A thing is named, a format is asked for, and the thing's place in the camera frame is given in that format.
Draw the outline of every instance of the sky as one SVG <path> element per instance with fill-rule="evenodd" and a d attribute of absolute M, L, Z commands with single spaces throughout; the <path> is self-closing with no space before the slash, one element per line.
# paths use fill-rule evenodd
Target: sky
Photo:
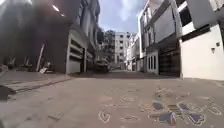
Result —
<path fill-rule="evenodd" d="M 117 32 L 138 32 L 138 14 L 146 0 L 99 0 L 99 26 Z"/>

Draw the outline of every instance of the pavement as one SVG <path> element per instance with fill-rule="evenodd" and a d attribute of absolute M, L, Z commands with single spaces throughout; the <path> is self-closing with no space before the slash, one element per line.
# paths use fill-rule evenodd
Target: pavement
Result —
<path fill-rule="evenodd" d="M 0 128 L 223 127 L 221 82 L 116 71 L 22 92 L 14 86 L 3 86 Z"/>

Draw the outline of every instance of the white building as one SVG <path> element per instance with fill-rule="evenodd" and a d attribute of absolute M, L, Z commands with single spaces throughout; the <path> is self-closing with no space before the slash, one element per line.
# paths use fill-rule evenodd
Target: white building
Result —
<path fill-rule="evenodd" d="M 128 42 L 130 38 L 129 32 L 116 32 L 115 33 L 115 63 L 123 64 L 125 61 L 125 55 L 128 48 Z"/>
<path fill-rule="evenodd" d="M 224 80 L 223 0 L 153 1 L 138 18 L 144 72 Z"/>

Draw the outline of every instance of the entrance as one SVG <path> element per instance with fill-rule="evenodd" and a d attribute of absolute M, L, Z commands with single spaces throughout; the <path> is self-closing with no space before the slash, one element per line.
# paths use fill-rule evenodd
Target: entrance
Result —
<path fill-rule="evenodd" d="M 159 74 L 180 76 L 180 49 L 161 49 L 159 52 Z"/>

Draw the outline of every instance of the distant building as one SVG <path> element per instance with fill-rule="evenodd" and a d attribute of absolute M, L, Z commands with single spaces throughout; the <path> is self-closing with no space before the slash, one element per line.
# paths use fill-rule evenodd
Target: distant building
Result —
<path fill-rule="evenodd" d="M 56 72 L 70 74 L 85 72 L 94 60 L 98 0 L 6 0 L 0 6 L 0 62 L 15 58 L 17 67 L 29 62 L 33 71 L 51 62 Z"/>
<path fill-rule="evenodd" d="M 115 33 L 115 64 L 123 65 L 125 61 L 125 54 L 128 48 L 129 32 L 116 32 Z"/>

